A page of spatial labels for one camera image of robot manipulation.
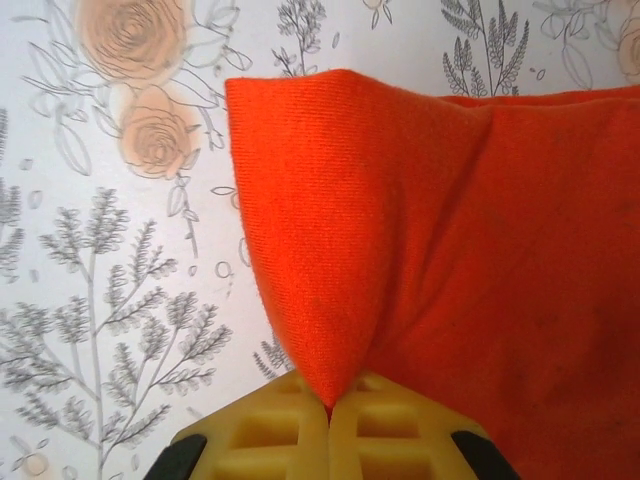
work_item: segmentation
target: black plastic part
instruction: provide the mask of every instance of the black plastic part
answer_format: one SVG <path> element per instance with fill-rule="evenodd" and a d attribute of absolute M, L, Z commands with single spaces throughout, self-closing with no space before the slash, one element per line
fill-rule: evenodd
<path fill-rule="evenodd" d="M 144 480 L 189 480 L 207 445 L 204 435 L 190 435 L 165 448 Z"/>
<path fill-rule="evenodd" d="M 478 480 L 520 480 L 491 440 L 467 431 L 452 433 L 451 438 Z"/>

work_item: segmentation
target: orange fabric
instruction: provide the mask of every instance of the orange fabric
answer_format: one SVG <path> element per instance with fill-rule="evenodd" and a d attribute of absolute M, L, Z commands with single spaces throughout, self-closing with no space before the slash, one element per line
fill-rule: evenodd
<path fill-rule="evenodd" d="M 332 405 L 370 368 L 524 478 L 640 472 L 640 88 L 474 100 L 227 83 L 270 321 Z"/>

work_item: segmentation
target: fern illustration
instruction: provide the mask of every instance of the fern illustration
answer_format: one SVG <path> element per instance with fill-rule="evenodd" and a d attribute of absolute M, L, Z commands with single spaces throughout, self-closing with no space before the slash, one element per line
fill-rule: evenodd
<path fill-rule="evenodd" d="M 526 20 L 520 41 L 518 12 L 507 16 L 504 1 L 498 0 L 498 17 L 485 22 L 480 0 L 467 0 L 466 7 L 460 0 L 442 0 L 442 15 L 456 30 L 467 38 L 457 37 L 453 62 L 448 53 L 442 57 L 442 65 L 449 87 L 454 95 L 468 97 L 517 95 L 516 80 L 524 61 L 529 42 L 529 21 Z M 488 89 L 480 68 L 474 65 L 471 41 L 482 38 L 486 57 L 485 75 Z M 508 50 L 513 49 L 511 56 Z"/>
<path fill-rule="evenodd" d="M 0 108 L 0 166 L 2 160 L 4 160 L 4 149 L 7 143 L 7 132 L 9 130 L 9 118 L 7 116 L 7 110 Z"/>
<path fill-rule="evenodd" d="M 54 233 L 40 237 L 41 245 L 70 275 L 84 279 L 85 290 L 53 308 L 17 303 L 10 312 L 0 311 L 0 375 L 5 388 L 24 397 L 17 413 L 28 423 L 64 431 L 96 450 L 101 479 L 115 448 L 135 448 L 167 417 L 168 404 L 147 407 L 149 393 L 187 395 L 210 385 L 215 369 L 202 365 L 233 332 L 217 325 L 216 307 L 199 305 L 194 292 L 170 296 L 159 286 L 147 287 L 177 266 L 154 248 L 153 220 L 138 230 L 128 265 L 104 265 L 129 230 L 115 190 L 98 189 L 86 221 L 78 210 L 60 208 L 54 225 Z M 96 280 L 103 268 L 107 281 L 99 308 L 97 288 L 103 284 Z M 104 335 L 125 332 L 111 351 L 101 342 Z M 69 364 L 50 348 L 56 337 L 70 350 Z M 80 348 L 90 351 L 82 362 Z M 171 365 L 172 352 L 177 361 Z M 105 356 L 112 357 L 106 372 Z M 53 397 L 66 397 L 61 409 L 54 408 Z"/>
<path fill-rule="evenodd" d="M 293 363 L 282 348 L 282 344 L 276 337 L 275 333 L 272 335 L 272 342 L 262 341 L 260 343 L 263 354 L 266 356 L 266 361 L 258 352 L 253 352 L 253 360 L 258 366 L 258 369 L 268 379 L 273 380 L 278 377 L 278 371 L 290 372 L 294 369 Z"/>
<path fill-rule="evenodd" d="M 0 108 L 0 166 L 4 160 L 5 144 L 9 129 L 7 111 Z M 9 283 L 18 279 L 15 274 L 18 268 L 20 249 L 24 243 L 24 230 L 18 228 L 22 213 L 20 188 L 5 186 L 3 177 L 0 177 L 0 275 Z M 13 231 L 5 241 L 4 234 L 9 228 Z"/>
<path fill-rule="evenodd" d="M 319 0 L 286 0 L 278 7 L 280 23 L 278 29 L 285 37 L 294 36 L 298 42 L 295 54 L 284 47 L 280 51 L 271 50 L 275 66 L 282 66 L 282 76 L 299 77 L 318 71 L 317 65 L 307 64 L 307 55 L 320 51 L 321 22 L 327 18 Z"/>

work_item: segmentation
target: floral wallpaper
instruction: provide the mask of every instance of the floral wallpaper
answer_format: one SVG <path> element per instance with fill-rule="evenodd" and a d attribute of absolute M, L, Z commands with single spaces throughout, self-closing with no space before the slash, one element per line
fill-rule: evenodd
<path fill-rule="evenodd" d="M 0 479 L 143 478 L 293 368 L 251 271 L 225 79 L 640 83 L 637 0 L 33 0 L 0 32 Z"/>

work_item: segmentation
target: rose illustration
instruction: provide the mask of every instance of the rose illustration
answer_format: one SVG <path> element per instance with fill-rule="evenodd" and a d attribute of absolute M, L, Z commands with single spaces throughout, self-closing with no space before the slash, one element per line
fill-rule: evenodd
<path fill-rule="evenodd" d="M 618 62 L 627 80 L 640 84 L 640 3 L 635 4 L 622 25 Z"/>
<path fill-rule="evenodd" d="M 186 48 L 180 0 L 81 0 L 76 25 L 93 67 L 111 81 L 162 83 Z"/>
<path fill-rule="evenodd" d="M 172 179 L 190 169 L 192 151 L 186 107 L 175 104 L 160 87 L 144 89 L 122 118 L 120 146 L 133 171 L 147 178 Z"/>

